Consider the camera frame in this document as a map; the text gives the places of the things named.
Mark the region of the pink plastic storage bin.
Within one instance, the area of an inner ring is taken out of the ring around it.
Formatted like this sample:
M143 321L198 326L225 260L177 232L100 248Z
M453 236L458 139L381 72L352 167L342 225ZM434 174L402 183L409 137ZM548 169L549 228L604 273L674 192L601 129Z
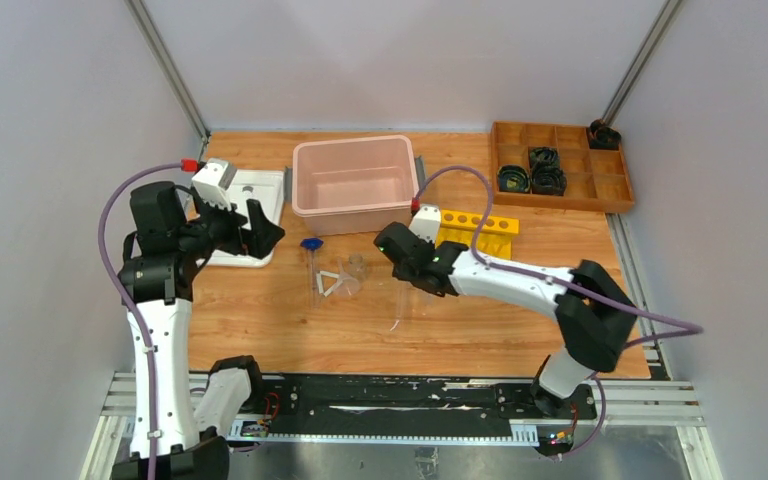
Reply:
M293 151L292 210L316 236L406 223L418 188L404 135L304 142Z

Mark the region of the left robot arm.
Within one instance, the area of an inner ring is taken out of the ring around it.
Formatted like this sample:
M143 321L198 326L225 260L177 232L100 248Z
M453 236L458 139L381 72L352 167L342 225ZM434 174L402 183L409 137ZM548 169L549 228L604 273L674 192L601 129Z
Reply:
M224 196L209 188L195 194L197 218L184 213L171 181L140 186L130 194L136 229L123 243L116 287L127 307L135 354L136 423L127 460L114 479L225 479L230 469L226 438L238 411L253 413L266 386L250 355L218 360L205 395L190 393L188 335L193 283L216 251L263 258L284 237L254 198L244 205L212 205Z

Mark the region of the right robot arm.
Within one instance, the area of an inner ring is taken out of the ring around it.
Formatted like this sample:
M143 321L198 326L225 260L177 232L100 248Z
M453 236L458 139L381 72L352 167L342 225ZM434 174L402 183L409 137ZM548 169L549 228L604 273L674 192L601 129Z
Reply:
M555 321L562 348L541 364L530 387L531 403L556 417L578 385L594 373L616 369L637 321L635 307L598 263L575 268L537 267L473 252L466 244L434 245L393 222L375 238L399 281L437 297L485 297L540 313Z

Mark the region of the yellow test tube rack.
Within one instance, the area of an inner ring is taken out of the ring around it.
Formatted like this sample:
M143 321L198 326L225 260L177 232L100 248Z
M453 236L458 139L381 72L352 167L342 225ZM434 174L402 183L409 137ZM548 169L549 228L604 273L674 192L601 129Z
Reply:
M469 246L480 220L478 213L443 210L435 245L450 241ZM482 253L511 260L513 241L519 233L518 219L491 215L479 233L476 248Z

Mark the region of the clear test tube blue cap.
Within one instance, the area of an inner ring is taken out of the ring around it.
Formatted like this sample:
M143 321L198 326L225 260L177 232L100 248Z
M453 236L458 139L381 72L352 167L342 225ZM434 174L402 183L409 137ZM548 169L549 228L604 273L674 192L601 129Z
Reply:
M408 283L399 283L396 290L395 316L394 323L390 330L395 330L400 323L410 314L410 285Z

